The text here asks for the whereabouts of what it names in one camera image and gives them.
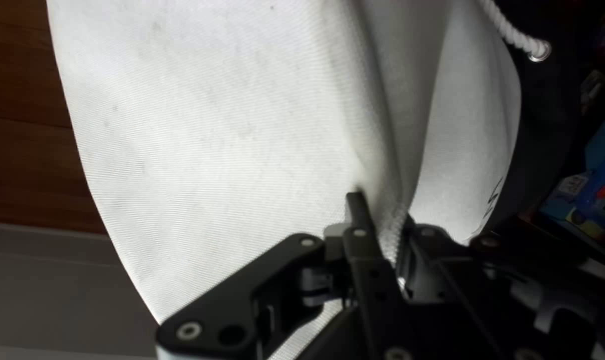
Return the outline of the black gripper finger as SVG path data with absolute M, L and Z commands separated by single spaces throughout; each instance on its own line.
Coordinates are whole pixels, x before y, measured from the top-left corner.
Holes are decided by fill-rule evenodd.
M 354 238 L 374 238 L 376 235 L 376 223 L 366 200 L 364 192 L 348 192 L 348 235 Z

